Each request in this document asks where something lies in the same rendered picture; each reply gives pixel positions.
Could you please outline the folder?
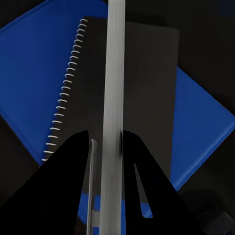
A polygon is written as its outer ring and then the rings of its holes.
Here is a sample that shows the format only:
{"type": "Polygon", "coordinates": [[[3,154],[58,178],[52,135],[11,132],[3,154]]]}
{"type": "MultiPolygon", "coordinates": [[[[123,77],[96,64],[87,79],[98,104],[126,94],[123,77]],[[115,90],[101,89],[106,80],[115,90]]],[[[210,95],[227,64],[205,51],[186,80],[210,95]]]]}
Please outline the folder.
{"type": "MultiPolygon", "coordinates": [[[[0,29],[0,131],[34,174],[44,163],[78,26],[107,18],[102,0],[45,0],[0,29]]],[[[176,192],[235,130],[235,116],[177,66],[170,183],[176,192]]],[[[87,235],[81,193],[75,231],[87,235]]],[[[149,204],[142,216],[153,218],[149,204]]],[[[95,196],[94,210],[99,210],[95,196]]],[[[93,228],[98,235],[99,227],[93,228]]],[[[126,235],[121,200],[121,235],[126,235]]]]}

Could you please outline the mouse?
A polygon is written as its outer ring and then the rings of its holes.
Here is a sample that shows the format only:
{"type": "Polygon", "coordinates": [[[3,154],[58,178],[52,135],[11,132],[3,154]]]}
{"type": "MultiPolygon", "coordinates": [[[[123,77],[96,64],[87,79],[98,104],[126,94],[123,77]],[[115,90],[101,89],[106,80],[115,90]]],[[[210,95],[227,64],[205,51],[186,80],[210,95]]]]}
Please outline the mouse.
{"type": "Polygon", "coordinates": [[[208,210],[195,220],[205,235],[235,235],[235,220],[221,209],[208,210]]]}

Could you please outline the pen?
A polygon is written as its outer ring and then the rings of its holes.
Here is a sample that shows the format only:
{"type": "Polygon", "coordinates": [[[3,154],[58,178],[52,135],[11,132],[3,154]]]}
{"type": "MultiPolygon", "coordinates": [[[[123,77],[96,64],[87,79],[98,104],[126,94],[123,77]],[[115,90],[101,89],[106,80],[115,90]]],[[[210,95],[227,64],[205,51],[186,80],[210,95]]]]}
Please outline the pen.
{"type": "Polygon", "coordinates": [[[108,0],[101,197],[94,210],[97,141],[91,140],[87,235],[121,235],[125,0],[108,0]]]}

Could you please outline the notebook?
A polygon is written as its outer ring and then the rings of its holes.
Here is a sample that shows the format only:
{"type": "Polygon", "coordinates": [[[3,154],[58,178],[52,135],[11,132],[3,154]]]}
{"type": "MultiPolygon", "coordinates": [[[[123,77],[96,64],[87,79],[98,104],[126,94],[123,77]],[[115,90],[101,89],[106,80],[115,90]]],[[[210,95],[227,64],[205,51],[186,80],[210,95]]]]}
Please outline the notebook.
{"type": "MultiPolygon", "coordinates": [[[[102,133],[107,48],[107,20],[85,15],[78,26],[60,106],[52,121],[47,161],[72,135],[88,130],[89,153],[82,192],[88,194],[91,140],[97,141],[95,196],[101,196],[102,133]]],[[[170,180],[179,29],[125,22],[123,131],[141,138],[170,180]]],[[[149,204],[134,163],[140,203],[149,204]]],[[[89,195],[89,194],[88,194],[89,195]]],[[[124,196],[123,156],[121,199],[124,196]]]]}

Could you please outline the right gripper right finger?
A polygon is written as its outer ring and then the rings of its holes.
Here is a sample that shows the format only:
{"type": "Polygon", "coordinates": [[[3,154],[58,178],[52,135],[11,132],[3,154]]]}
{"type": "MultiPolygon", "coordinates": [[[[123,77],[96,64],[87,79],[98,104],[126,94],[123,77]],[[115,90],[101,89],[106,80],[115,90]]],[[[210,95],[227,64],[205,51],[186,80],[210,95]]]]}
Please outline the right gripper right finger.
{"type": "Polygon", "coordinates": [[[139,136],[123,131],[126,235],[205,235],[139,136]],[[142,216],[136,164],[153,218],[142,216]]]}

